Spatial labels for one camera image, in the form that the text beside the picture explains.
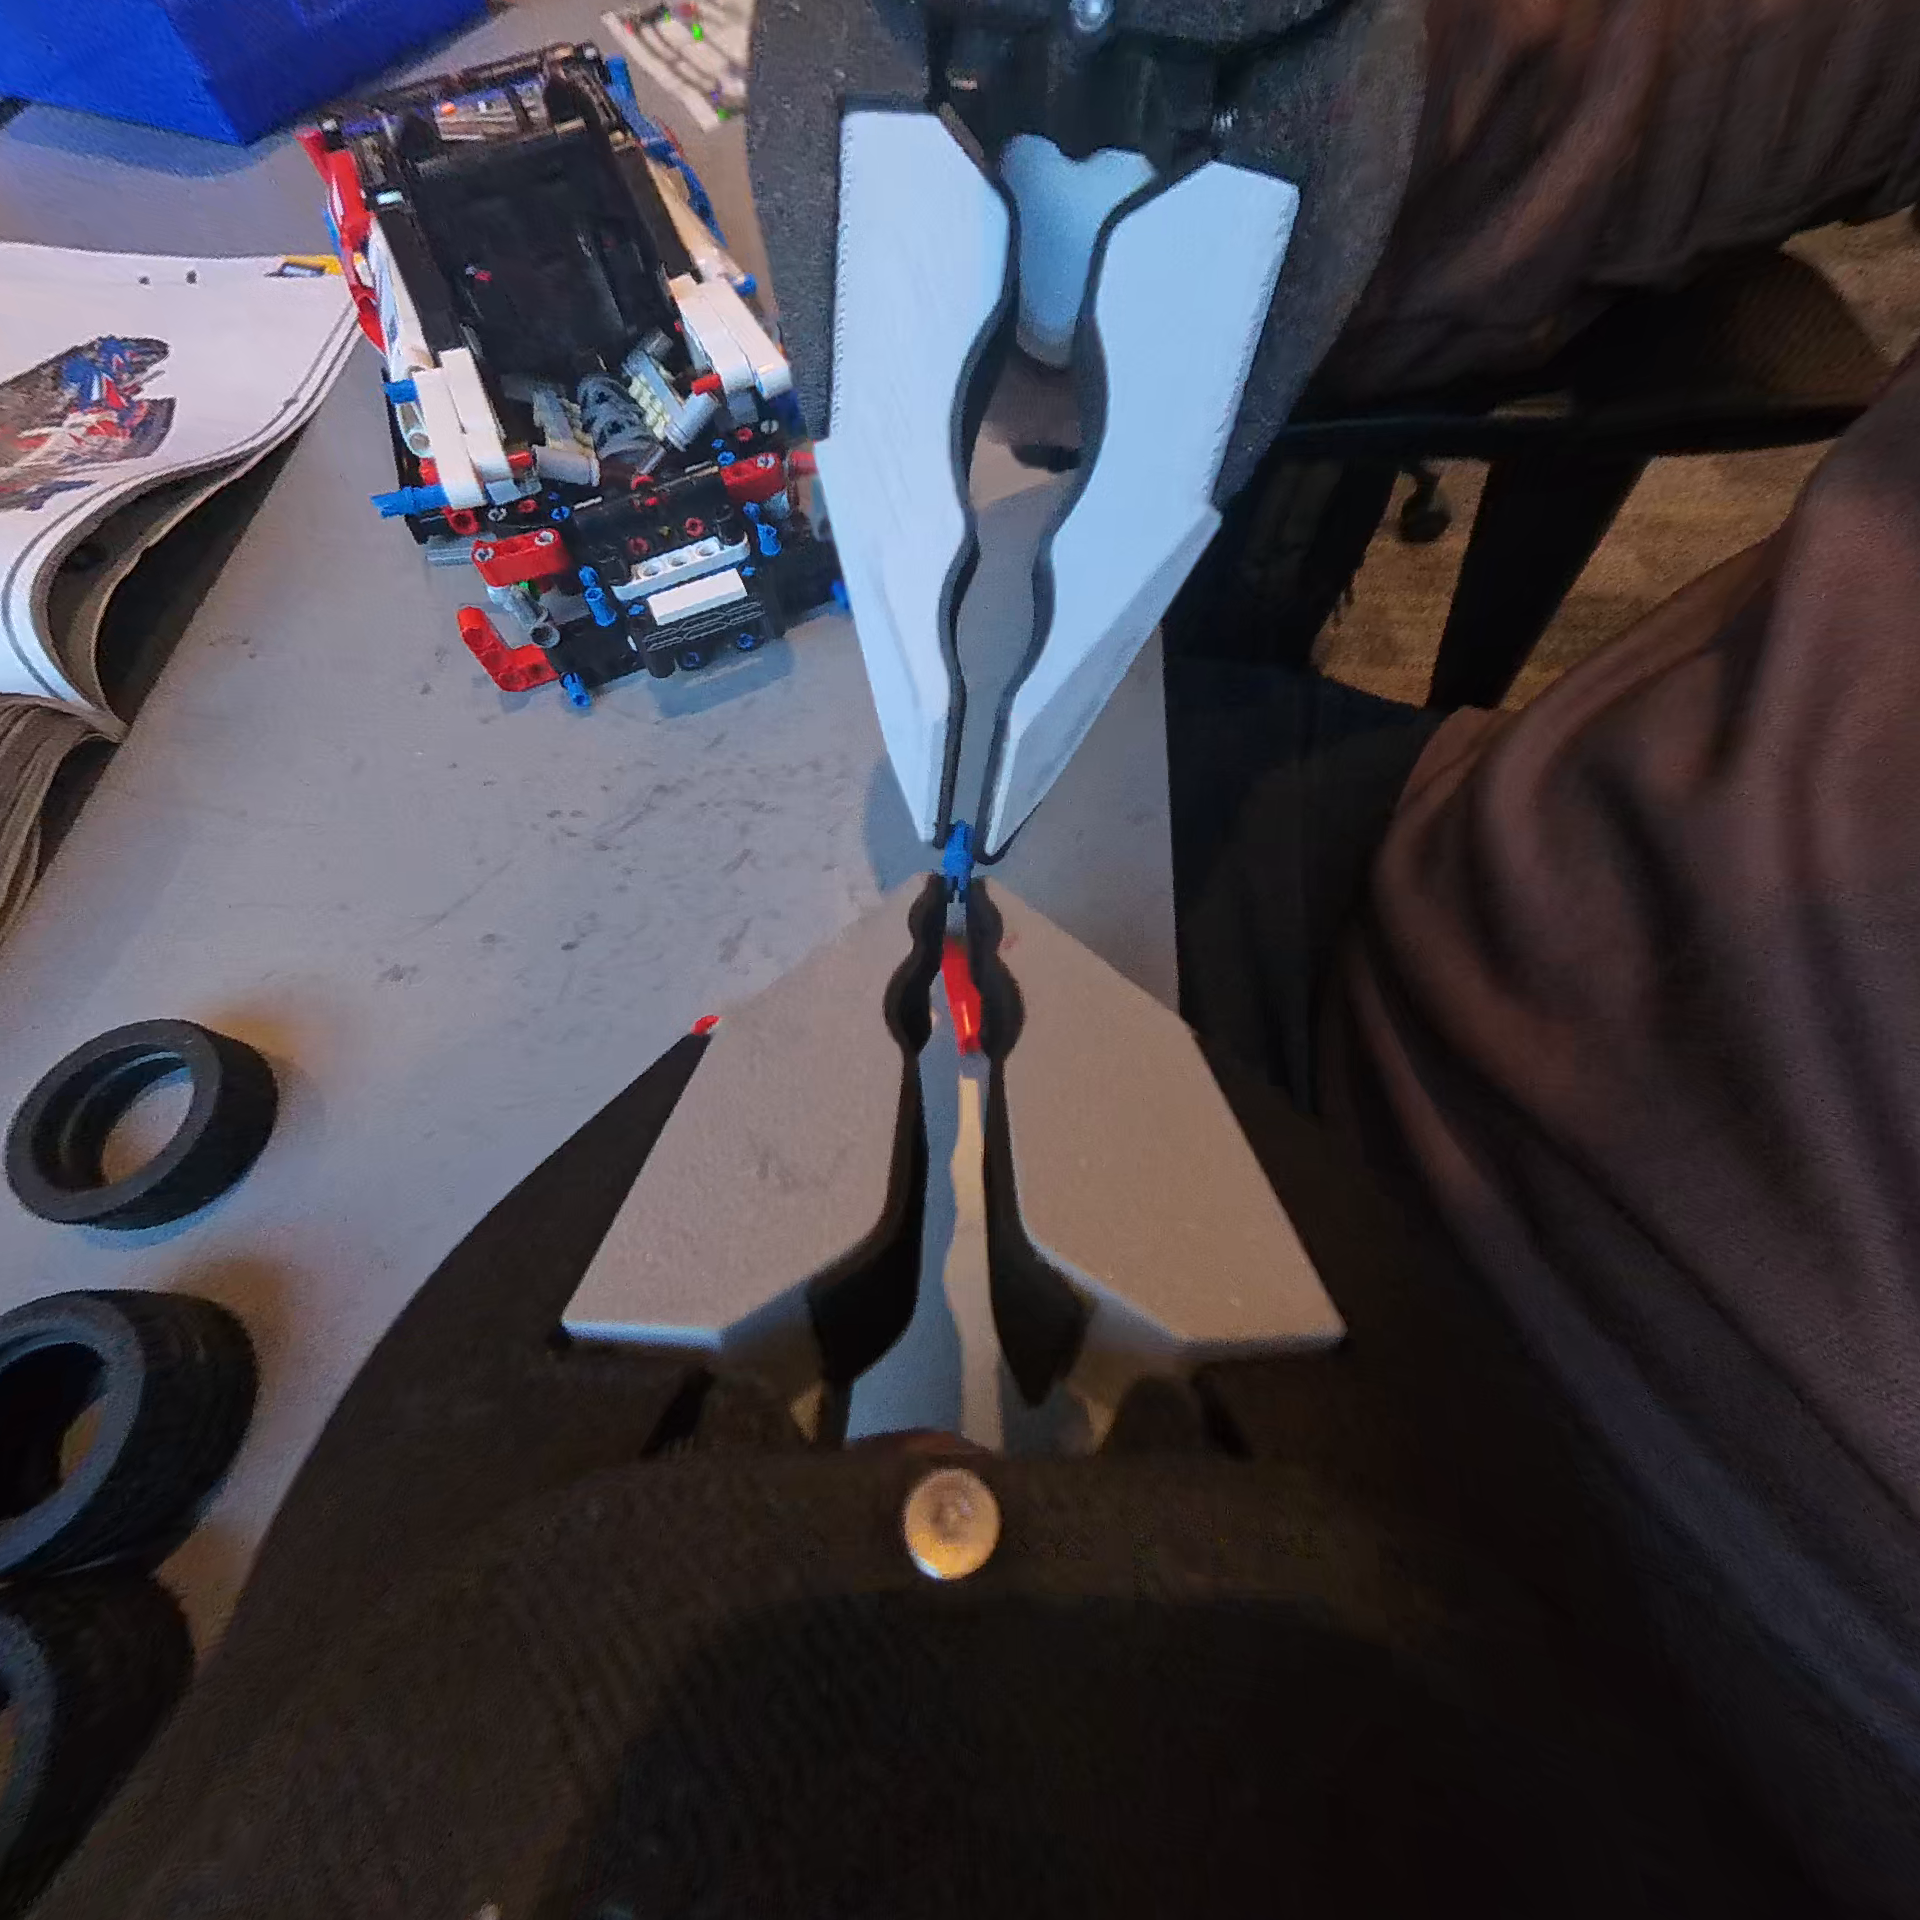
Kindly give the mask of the open instruction booklet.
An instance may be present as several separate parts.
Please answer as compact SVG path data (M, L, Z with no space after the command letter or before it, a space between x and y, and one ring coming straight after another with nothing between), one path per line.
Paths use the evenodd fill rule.
M356 320L331 256L2 244L2 929L56 782L128 721L100 628L134 569L330 395Z

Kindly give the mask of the grey desk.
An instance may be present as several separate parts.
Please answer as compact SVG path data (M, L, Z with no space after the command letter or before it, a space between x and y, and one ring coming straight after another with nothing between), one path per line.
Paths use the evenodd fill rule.
M249 1176L155 1233L6 1192L6 1308L185 1289L246 1318L247 1445L164 1563L218 1645L278 1504L444 1256L698 1017L923 869L847 620L592 712L504 698L472 600L370 497L379 363L336 386L6 942L6 1121L86 1040L185 1017L272 1061Z

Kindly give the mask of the sticker sheet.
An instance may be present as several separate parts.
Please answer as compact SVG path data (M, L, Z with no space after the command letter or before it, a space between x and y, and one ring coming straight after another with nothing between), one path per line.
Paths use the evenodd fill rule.
M640 110L678 133L714 133L747 107L754 2L647 2L601 14Z

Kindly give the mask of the toy brick race car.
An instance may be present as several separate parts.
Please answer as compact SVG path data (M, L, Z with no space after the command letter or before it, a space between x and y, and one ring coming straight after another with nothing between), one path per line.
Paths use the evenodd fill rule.
M849 605L777 324L619 61L560 42L298 139L382 363L376 513L470 566L500 692L587 712Z

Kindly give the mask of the black rubber tyre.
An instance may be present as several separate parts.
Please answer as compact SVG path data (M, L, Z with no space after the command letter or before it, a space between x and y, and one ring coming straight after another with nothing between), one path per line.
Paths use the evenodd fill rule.
M146 1576L6 1588L8 1901L25 1901L57 1873L178 1702L192 1668L178 1604Z
M134 1172L105 1146L138 1098L184 1075L167 1142ZM279 1116L279 1084L251 1044L188 1019L120 1024L73 1048L24 1098L6 1138L14 1198L62 1228L146 1233L218 1203L254 1165Z
M201 1520L256 1404L223 1305L67 1292L2 1318L2 1577L158 1568Z

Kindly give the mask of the blue plastic bin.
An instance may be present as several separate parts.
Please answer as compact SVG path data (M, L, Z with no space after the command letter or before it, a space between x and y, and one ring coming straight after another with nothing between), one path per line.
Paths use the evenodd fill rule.
M6 2L2 94L246 147L487 11L486 2Z

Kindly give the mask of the black metal frame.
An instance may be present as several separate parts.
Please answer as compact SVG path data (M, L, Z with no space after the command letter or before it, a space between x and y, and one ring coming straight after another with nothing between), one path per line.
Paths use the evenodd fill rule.
M1276 437L1163 617L1168 660L1305 665L1402 476L1400 536L1449 528L1438 467L1483 469L1427 707L1496 708L1657 460L1839 437L1890 377L1841 290L1784 249L1630 294L1548 365Z

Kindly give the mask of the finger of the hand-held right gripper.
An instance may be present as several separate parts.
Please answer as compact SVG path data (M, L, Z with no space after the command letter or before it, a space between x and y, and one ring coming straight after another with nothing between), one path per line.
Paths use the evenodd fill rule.
M817 467L881 740L940 846L968 716L955 610L976 563L976 395L1016 290L1016 217L932 113L840 129L833 394Z
M1084 450L995 717L983 858L1056 787L1220 524L1216 486L1302 204L1294 181L1203 160L1143 184L1096 234L1072 341Z

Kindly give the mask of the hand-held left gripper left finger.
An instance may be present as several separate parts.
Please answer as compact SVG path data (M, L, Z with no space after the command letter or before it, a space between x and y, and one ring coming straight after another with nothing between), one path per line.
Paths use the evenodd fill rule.
M720 1016L567 1300L567 1338L788 1396L847 1389L889 1353L920 1302L937 969L929 874Z

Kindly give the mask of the person's brown shirt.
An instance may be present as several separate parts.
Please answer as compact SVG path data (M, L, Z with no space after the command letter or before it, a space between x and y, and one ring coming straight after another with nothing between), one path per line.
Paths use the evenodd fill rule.
M1774 536L1438 729L1335 1000L1848 1916L1918 1892L1916 617L1912 358Z

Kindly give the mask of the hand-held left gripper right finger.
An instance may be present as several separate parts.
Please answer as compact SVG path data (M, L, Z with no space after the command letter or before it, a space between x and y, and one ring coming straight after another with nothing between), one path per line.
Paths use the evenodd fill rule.
M1324 1353L1347 1322L1193 1030L1008 890L972 884L983 1206L1026 1404Z

